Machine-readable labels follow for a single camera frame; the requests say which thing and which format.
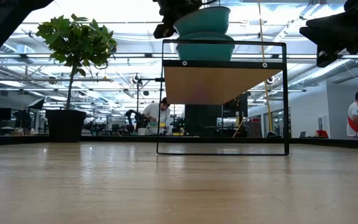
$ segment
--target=stacked bowls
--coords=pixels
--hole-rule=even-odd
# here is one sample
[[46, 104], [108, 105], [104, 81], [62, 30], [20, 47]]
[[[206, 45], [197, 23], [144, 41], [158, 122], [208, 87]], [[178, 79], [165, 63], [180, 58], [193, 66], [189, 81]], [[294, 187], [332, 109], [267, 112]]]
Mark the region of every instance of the stacked bowls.
[[[225, 33], [229, 28], [230, 9], [209, 7], [192, 12], [174, 23], [178, 40], [230, 40]], [[230, 61], [234, 44], [178, 44], [180, 60]]]

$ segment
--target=green object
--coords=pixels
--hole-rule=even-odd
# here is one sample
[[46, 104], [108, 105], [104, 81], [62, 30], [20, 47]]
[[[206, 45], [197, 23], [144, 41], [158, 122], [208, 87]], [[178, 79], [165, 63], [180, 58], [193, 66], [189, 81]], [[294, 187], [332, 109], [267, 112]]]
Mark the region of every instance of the green object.
[[79, 73], [85, 77], [86, 72], [82, 68], [90, 67], [91, 62], [97, 69], [107, 68], [112, 48], [117, 45], [112, 38], [113, 31], [109, 32], [106, 26], [99, 27], [94, 19], [86, 24], [87, 18], [74, 14], [71, 18], [72, 21], [64, 16], [54, 17], [50, 22], [39, 25], [36, 33], [36, 36], [44, 38], [49, 49], [54, 51], [50, 55], [51, 58], [60, 63], [66, 62], [65, 66], [71, 67], [66, 110], [70, 109], [74, 75]]
[[229, 14], [230, 9], [227, 7], [208, 7], [183, 16], [173, 27], [179, 35], [195, 32], [225, 34], [229, 28]]
[[[199, 32], [183, 35], [178, 40], [231, 40], [225, 34]], [[234, 44], [178, 44], [177, 52], [180, 60], [212, 60], [230, 61]]]

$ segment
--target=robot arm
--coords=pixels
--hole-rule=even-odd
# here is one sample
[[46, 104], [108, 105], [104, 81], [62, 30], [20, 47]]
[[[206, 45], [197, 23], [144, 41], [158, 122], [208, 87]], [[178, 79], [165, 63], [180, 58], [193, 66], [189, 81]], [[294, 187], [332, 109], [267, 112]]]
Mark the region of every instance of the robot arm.
[[210, 0], [202, 3], [201, 0], [153, 0], [160, 6], [160, 15], [163, 16], [162, 22], [154, 31], [156, 39], [170, 37], [175, 33], [173, 24], [183, 16], [197, 11], [203, 5], [208, 5], [217, 0]]

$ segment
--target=black plant pot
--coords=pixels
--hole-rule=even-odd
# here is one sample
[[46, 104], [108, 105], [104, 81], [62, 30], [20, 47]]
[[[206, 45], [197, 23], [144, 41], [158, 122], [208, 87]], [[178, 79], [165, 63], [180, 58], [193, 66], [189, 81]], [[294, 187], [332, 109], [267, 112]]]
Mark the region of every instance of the black plant pot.
[[75, 110], [48, 110], [51, 142], [79, 142], [86, 113]]

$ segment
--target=wall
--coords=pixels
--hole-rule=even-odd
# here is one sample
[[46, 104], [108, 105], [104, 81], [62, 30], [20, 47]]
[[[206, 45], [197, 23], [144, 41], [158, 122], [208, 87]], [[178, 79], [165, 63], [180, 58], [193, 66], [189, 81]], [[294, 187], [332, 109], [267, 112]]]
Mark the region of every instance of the wall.
[[[291, 136], [298, 138], [302, 131], [306, 131], [306, 136], [313, 136], [318, 129], [318, 118], [324, 118], [324, 130], [330, 134], [329, 111], [328, 111], [328, 94], [327, 84], [325, 81], [315, 87], [305, 88], [303, 93], [290, 93], [289, 105], [291, 113]], [[271, 111], [282, 110], [282, 101], [273, 101], [270, 103]], [[267, 113], [267, 106], [255, 106], [249, 108], [249, 116], [257, 116]]]
[[328, 89], [328, 106], [329, 106], [329, 123], [333, 127], [331, 138], [346, 139], [347, 111], [350, 104], [354, 101], [354, 95], [358, 92], [358, 83], [347, 85], [329, 84]]

